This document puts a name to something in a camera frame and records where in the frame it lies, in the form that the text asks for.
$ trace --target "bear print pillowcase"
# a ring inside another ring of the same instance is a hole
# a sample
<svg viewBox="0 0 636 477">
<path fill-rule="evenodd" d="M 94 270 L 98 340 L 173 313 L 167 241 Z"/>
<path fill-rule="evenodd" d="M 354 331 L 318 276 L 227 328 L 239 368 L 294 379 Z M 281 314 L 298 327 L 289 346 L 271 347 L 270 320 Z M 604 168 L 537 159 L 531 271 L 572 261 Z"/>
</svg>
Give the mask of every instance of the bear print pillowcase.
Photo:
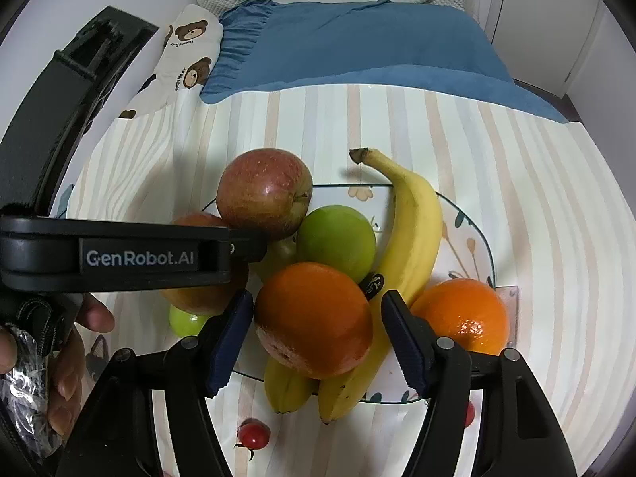
<svg viewBox="0 0 636 477">
<path fill-rule="evenodd" d="M 212 12 L 188 5 L 168 26 L 161 59 L 120 118 L 157 111 L 176 100 L 180 89 L 200 91 L 219 57 L 222 37 L 223 26 Z"/>
</svg>

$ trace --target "human hand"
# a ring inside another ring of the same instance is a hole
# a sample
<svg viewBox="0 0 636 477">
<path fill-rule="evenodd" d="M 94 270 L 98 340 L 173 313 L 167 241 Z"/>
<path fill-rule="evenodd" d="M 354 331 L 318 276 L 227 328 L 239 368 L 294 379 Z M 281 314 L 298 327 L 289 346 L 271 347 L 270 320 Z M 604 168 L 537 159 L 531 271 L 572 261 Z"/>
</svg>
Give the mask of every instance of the human hand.
<svg viewBox="0 0 636 477">
<path fill-rule="evenodd" d="M 115 325 L 110 311 L 90 294 L 84 295 L 84 303 L 76 321 L 99 333 L 108 333 Z M 11 333 L 0 327 L 0 373 L 10 371 L 16 361 L 15 339 Z M 81 379 L 85 371 L 84 343 L 78 331 L 73 328 L 67 343 L 50 366 L 52 378 L 47 416 L 51 426 L 61 436 L 67 436 L 71 432 L 80 413 Z"/>
</svg>

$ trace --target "fruit plate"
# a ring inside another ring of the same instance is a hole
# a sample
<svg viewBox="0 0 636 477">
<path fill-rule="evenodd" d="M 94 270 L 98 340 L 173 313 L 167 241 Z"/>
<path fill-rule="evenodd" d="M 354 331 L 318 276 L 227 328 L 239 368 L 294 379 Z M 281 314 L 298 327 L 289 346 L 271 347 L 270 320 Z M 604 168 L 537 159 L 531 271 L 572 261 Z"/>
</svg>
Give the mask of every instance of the fruit plate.
<svg viewBox="0 0 636 477">
<path fill-rule="evenodd" d="M 429 285 L 451 278 L 472 278 L 495 287 L 495 268 L 491 249 L 479 228 L 462 210 L 438 194 L 444 226 L 443 238 Z M 393 213 L 392 189 L 389 185 L 376 186 L 316 186 L 309 211 L 330 204 L 342 204 L 360 211 L 376 234 L 378 252 L 376 263 L 390 237 Z M 260 279 L 250 272 L 247 284 L 254 296 L 262 286 Z M 238 357 L 234 371 L 257 380 L 263 379 L 267 354 L 250 330 Z M 393 350 L 371 383 L 365 401 L 373 403 L 406 403 L 419 400 L 416 391 L 406 385 L 402 370 Z"/>
</svg>

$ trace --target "cherry tomato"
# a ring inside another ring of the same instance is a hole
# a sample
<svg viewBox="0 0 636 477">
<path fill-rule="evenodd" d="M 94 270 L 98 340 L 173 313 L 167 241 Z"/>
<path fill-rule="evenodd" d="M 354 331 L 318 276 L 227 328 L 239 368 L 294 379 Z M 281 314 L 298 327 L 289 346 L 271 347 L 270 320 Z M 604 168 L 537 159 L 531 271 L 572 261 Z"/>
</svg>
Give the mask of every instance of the cherry tomato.
<svg viewBox="0 0 636 477">
<path fill-rule="evenodd" d="M 249 449 L 251 453 L 249 460 L 252 460 L 254 451 L 265 448 L 270 442 L 270 428 L 256 419 L 245 420 L 238 429 L 237 438 L 238 443 L 234 445 L 234 448 L 244 446 Z"/>
<path fill-rule="evenodd" d="M 469 400 L 468 409 L 466 411 L 466 423 L 463 426 L 463 428 L 470 426 L 470 424 L 473 423 L 474 419 L 475 419 L 475 406 L 473 405 L 473 402 Z"/>
</svg>

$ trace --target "teddy bear print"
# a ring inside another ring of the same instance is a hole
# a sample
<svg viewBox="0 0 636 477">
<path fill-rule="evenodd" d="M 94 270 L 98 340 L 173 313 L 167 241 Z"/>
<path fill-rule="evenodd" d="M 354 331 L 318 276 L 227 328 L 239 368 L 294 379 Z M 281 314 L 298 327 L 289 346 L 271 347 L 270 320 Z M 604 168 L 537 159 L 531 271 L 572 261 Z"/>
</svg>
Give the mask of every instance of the teddy bear print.
<svg viewBox="0 0 636 477">
<path fill-rule="evenodd" d="M 202 19 L 201 21 L 197 21 L 196 23 L 189 23 L 188 25 L 177 27 L 177 30 L 175 30 L 174 33 L 177 35 L 180 41 L 189 41 L 190 39 L 194 39 L 195 37 L 203 35 L 203 33 L 206 31 L 207 26 L 208 22 Z"/>
<path fill-rule="evenodd" d="M 170 41 L 170 37 L 173 35 L 174 32 L 174 28 L 172 25 L 169 25 L 168 28 L 168 35 L 165 37 L 165 39 L 163 40 L 163 49 L 165 50 L 165 48 L 168 46 L 168 41 Z"/>
<path fill-rule="evenodd" d="M 122 111 L 122 114 L 120 114 L 120 118 L 125 118 L 130 120 L 134 118 L 136 114 L 137 114 L 137 111 L 135 111 L 134 109 L 126 109 L 125 111 Z"/>
<path fill-rule="evenodd" d="M 157 80 L 157 76 L 155 74 L 152 74 L 150 77 L 147 78 L 147 80 L 144 82 L 144 84 L 141 85 L 141 87 L 139 88 L 139 91 L 137 93 L 139 94 L 142 91 L 144 91 L 145 88 L 147 88 L 152 81 L 156 81 L 156 80 Z"/>
<path fill-rule="evenodd" d="M 183 86 L 190 88 L 195 87 L 197 84 L 204 85 L 210 75 L 211 64 L 212 60 L 209 57 L 204 57 L 190 66 L 183 77 Z"/>
</svg>

